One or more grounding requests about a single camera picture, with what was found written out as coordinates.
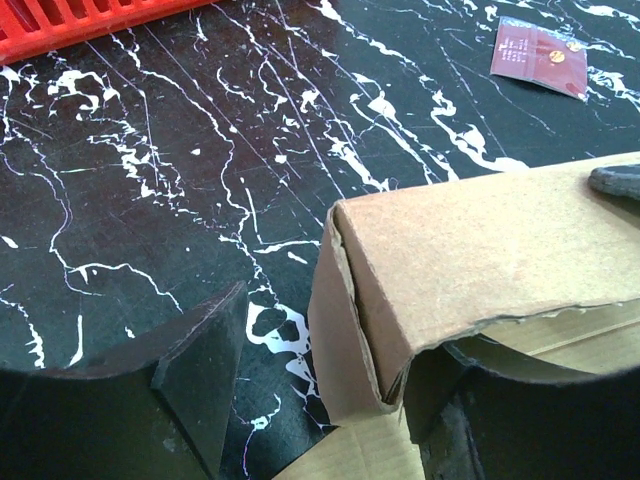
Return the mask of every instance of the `red plastic grid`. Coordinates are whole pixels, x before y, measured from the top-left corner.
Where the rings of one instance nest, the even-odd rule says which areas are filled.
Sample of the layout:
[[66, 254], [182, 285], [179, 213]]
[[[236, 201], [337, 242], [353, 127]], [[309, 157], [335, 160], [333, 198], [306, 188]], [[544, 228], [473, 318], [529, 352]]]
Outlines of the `red plastic grid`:
[[212, 0], [0, 0], [0, 65], [207, 3]]

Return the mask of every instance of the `black foam piece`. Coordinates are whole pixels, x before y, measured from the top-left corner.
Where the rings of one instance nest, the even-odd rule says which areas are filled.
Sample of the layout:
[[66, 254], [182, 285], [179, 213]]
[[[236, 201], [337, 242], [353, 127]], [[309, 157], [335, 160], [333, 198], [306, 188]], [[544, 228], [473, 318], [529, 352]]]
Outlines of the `black foam piece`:
[[[483, 337], [433, 353], [415, 360], [405, 393], [426, 478], [640, 478], [640, 368], [582, 374]], [[503, 371], [494, 368], [502, 363]], [[429, 371], [449, 376], [445, 388], [430, 388], [420, 368], [427, 365], [443, 367]]]
[[0, 478], [215, 478], [247, 309], [238, 283], [74, 368], [0, 370]]
[[595, 168], [589, 186], [609, 195], [640, 200], [640, 164]]

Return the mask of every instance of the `corrugated cardboard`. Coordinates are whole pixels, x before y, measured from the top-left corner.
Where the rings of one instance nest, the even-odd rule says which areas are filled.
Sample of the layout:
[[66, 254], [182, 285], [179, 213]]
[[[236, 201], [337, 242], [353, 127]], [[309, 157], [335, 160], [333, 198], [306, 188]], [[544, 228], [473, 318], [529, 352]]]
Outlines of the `corrugated cardboard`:
[[[628, 163], [640, 154], [338, 202], [308, 312], [331, 421], [393, 411], [415, 355], [499, 323], [489, 337], [547, 361], [594, 373], [640, 364], [637, 344], [619, 343], [638, 317], [616, 306], [640, 298], [640, 210], [587, 186], [593, 168]], [[592, 307], [601, 321], [579, 314]], [[589, 339], [621, 361], [558, 356]]]
[[417, 445], [404, 415], [390, 414], [339, 428], [275, 480], [424, 480]]

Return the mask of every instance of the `marble-patterned surface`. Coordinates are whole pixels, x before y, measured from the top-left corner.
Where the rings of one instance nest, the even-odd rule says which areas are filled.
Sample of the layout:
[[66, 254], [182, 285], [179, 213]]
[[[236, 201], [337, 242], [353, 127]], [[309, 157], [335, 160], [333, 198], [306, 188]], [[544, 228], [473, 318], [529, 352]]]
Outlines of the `marble-patterned surface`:
[[[586, 103], [489, 76], [501, 15], [589, 43]], [[640, 149], [639, 45], [636, 1], [227, 0], [5, 67], [0, 361], [244, 279], [223, 471], [270, 478], [330, 430], [304, 313], [332, 202]]]

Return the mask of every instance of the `tabletop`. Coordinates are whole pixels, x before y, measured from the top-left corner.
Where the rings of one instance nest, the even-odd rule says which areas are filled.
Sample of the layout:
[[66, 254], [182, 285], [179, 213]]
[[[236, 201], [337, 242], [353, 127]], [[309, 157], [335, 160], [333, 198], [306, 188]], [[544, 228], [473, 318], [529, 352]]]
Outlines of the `tabletop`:
[[[586, 102], [489, 75], [503, 15], [588, 43]], [[271, 478], [332, 428], [305, 320], [327, 209], [637, 150], [639, 17], [225, 0], [4, 67], [0, 361], [71, 365], [245, 280], [223, 474]]]

